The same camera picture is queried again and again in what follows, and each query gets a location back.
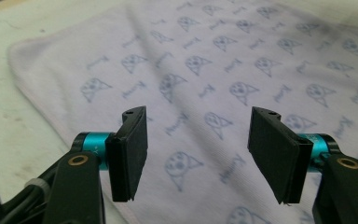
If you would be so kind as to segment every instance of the white towel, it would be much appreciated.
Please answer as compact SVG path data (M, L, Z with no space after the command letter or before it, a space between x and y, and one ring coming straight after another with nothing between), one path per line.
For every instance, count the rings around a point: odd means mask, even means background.
M312 223L321 175L277 204L247 149L253 105L358 158L358 33L270 1L134 3L16 44L9 62L68 146L147 106L138 192L116 203L129 223Z

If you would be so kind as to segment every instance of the patterned cloth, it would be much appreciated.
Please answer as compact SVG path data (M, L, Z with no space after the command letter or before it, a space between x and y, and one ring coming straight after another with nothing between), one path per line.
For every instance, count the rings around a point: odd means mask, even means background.
M312 223L320 174L278 205L247 149L253 105L358 158L358 32L259 0L143 1L9 51L17 85L71 145L147 106L130 223ZM110 194L108 175L103 189Z

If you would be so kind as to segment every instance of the blue anodized part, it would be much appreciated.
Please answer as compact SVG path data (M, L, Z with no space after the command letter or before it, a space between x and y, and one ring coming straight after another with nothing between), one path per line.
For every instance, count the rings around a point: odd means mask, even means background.
M105 140L110 133L89 133L83 142L83 151L93 152L101 161L100 170L107 170Z
M308 172L320 172L313 164L323 162L322 156L329 154L329 149L324 139L317 133L299 133L298 136L307 138L313 143L312 152L310 153L310 164Z

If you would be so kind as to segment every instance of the white table surface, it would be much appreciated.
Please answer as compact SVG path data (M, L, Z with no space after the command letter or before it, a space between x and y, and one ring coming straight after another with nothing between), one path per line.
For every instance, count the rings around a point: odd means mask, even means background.
M21 94L7 64L7 49L27 38L54 34L122 0L6 0L0 3L0 198L4 203L69 148ZM105 203L107 223L125 223Z

